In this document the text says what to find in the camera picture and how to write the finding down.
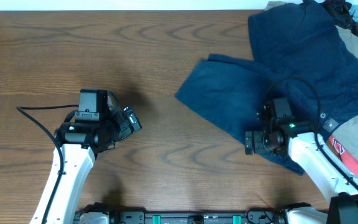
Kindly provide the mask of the navy blue shorts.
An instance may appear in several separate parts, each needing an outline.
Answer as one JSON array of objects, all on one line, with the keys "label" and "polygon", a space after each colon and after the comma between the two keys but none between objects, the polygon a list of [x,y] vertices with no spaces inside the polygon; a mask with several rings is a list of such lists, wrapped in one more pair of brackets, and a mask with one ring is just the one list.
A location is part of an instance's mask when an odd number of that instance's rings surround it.
[{"label": "navy blue shorts", "polygon": [[334,123],[321,122],[326,114],[321,111],[317,89],[304,78],[280,75],[254,58],[256,36],[261,33],[255,27],[255,20],[264,12],[248,20],[252,60],[211,54],[197,64],[176,98],[237,141],[244,142],[246,131],[262,129],[257,113],[266,99],[287,97],[298,119],[309,121],[319,128],[323,138],[329,138],[321,131]]}]

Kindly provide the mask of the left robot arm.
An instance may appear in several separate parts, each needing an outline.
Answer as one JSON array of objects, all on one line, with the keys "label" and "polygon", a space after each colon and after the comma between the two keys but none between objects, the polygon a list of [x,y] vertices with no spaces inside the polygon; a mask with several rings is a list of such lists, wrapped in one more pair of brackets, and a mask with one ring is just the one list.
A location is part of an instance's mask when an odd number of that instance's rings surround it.
[{"label": "left robot arm", "polygon": [[132,108],[121,109],[111,91],[82,89],[73,108],[49,134],[55,146],[53,162],[31,223],[72,223],[98,154],[142,128]]}]

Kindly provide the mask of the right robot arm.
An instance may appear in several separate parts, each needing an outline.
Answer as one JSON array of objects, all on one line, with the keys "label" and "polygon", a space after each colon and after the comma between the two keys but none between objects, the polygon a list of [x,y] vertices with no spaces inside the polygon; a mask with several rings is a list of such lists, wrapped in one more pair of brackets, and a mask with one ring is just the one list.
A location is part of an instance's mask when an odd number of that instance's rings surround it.
[{"label": "right robot arm", "polygon": [[261,217],[247,214],[248,223],[358,223],[358,177],[327,147],[307,121],[298,121],[286,98],[267,101],[257,117],[264,127],[245,133],[247,155],[269,153],[290,158],[311,178],[329,202],[328,212],[307,203],[287,205]]}]

